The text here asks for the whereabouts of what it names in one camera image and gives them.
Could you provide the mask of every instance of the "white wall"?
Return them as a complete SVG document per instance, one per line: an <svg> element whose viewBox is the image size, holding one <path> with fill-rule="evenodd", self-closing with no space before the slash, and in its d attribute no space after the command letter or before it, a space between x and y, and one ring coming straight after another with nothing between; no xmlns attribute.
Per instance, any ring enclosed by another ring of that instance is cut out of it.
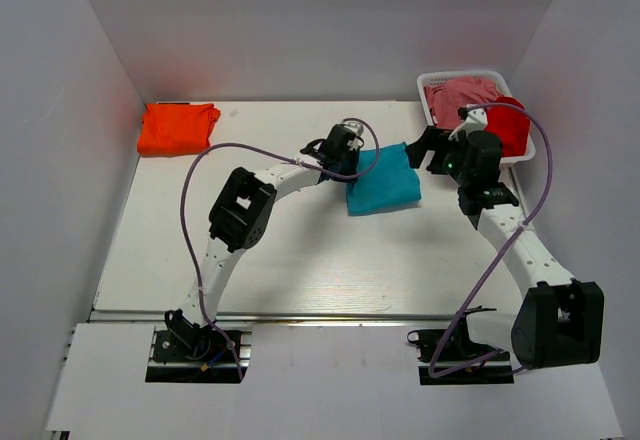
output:
<svg viewBox="0 0 640 440"><path fill-rule="evenodd" d="M87 0L0 0L0 425L40 438L87 318L141 103Z"/></svg>
<svg viewBox="0 0 640 440"><path fill-rule="evenodd" d="M509 76L551 0L89 0L146 100L417 99L425 71Z"/></svg>
<svg viewBox="0 0 640 440"><path fill-rule="evenodd" d="M640 438L640 0L554 0L510 82L549 131L556 176L536 222L605 290L601 368L625 438ZM519 169L529 203L545 158Z"/></svg>

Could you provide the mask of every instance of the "folded orange cloth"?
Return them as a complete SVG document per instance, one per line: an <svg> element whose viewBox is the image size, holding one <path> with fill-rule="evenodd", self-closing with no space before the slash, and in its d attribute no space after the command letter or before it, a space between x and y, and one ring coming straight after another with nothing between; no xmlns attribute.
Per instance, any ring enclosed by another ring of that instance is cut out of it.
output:
<svg viewBox="0 0 640 440"><path fill-rule="evenodd" d="M213 103L187 105L149 103L142 116L140 155L188 155L210 146L209 135L220 110Z"/></svg>

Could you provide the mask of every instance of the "black mounting bracket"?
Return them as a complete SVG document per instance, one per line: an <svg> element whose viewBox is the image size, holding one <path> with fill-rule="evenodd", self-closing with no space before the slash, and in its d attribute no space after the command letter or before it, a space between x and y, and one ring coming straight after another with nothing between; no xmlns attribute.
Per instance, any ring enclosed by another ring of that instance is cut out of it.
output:
<svg viewBox="0 0 640 440"><path fill-rule="evenodd" d="M277 191L253 172L238 167L229 176L209 213L211 238L220 238L229 252L253 247L267 230ZM247 207L238 198L249 200Z"/></svg>
<svg viewBox="0 0 640 440"><path fill-rule="evenodd" d="M467 315L478 312L493 312L495 308L471 308L467 310L464 316L458 322L455 330L447 340L442 353L440 354L441 362L461 362L469 360L471 358L479 357L485 353L492 352L493 347L489 345L481 345L474 343L469 338L469 331L467 328ZM415 345L420 349L420 356L418 360L424 363L429 363L431 357L436 351L438 342L444 335L444 329L425 329L425 330L412 330L407 334L407 342L411 345ZM509 353L504 352L495 358L494 360L509 360Z"/></svg>
<svg viewBox="0 0 640 440"><path fill-rule="evenodd" d="M484 209L492 209L496 205L513 205L517 207L520 202L507 186L502 182L485 187L459 187L458 205L473 228L478 229L480 213Z"/></svg>
<svg viewBox="0 0 640 440"><path fill-rule="evenodd" d="M345 119L342 123L338 123L331 128L326 139L317 139L300 150L303 155L309 155L320 162L322 168L340 175L355 175L358 169L358 160L360 158L360 147L356 146L358 136L356 132L345 122L351 119ZM330 177L323 174L321 180ZM352 180L342 180L331 177L336 182L352 183Z"/></svg>
<svg viewBox="0 0 640 440"><path fill-rule="evenodd" d="M449 141L451 132L452 130L428 126L418 140L404 149L409 157L409 166L415 169L420 168L427 152L434 152L427 171L434 175L445 175L447 172L444 170L444 157L456 147L455 142Z"/></svg>
<svg viewBox="0 0 640 440"><path fill-rule="evenodd" d="M594 282L530 288L511 328L516 358L529 370L598 361L603 312Z"/></svg>
<svg viewBox="0 0 640 440"><path fill-rule="evenodd" d="M234 350L236 351L236 354L240 354L242 332L239 330L227 330L225 333L234 343ZM224 354L222 354L218 359L221 362L234 361L233 353L229 350L222 335L209 329L206 339L208 341L205 342L204 347L194 352L189 350L182 342L178 341L176 336L171 333L170 330L159 330L156 332L156 341L153 345L152 358L155 362L164 364L190 361L206 362L224 351Z"/></svg>
<svg viewBox="0 0 640 440"><path fill-rule="evenodd" d="M198 357L199 352L208 348L207 331L210 327L201 328L197 323L191 323L184 318L182 310L168 310L164 312L164 324L180 344L191 356Z"/></svg>

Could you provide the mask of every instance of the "white basket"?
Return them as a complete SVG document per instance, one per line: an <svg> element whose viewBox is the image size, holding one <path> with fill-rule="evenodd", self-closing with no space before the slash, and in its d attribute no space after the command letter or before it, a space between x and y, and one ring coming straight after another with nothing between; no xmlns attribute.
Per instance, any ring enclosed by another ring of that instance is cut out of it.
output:
<svg viewBox="0 0 640 440"><path fill-rule="evenodd" d="M422 108L424 108L424 114L427 117L428 125L435 126L436 123L433 121L433 117L431 117L431 113L429 112L429 105L427 104L427 96L424 93L424 87L437 87L438 85L442 85L450 78L462 77L467 75L471 77L487 78L489 80L492 80L496 84L500 92L502 92L507 97L512 96L509 87L507 87L507 82L504 81L502 75L491 70L462 70L459 72L423 73L418 77L418 90L420 91L420 101L422 102ZM504 157L500 160L500 166L508 168L515 163L531 160L535 154L536 147L533 145L531 135L529 135L529 138L527 138L527 150L524 152L524 155L518 157Z"/></svg>

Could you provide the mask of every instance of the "teal cloth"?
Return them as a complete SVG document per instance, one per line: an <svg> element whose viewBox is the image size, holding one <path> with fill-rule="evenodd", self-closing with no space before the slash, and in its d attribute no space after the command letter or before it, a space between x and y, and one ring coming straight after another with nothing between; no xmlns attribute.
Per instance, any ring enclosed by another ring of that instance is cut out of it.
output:
<svg viewBox="0 0 640 440"><path fill-rule="evenodd" d="M409 166L405 143L380 149L375 168L347 185L349 215L366 215L380 210L392 210L420 201L420 179ZM358 172L375 159L375 150L360 152Z"/></svg>

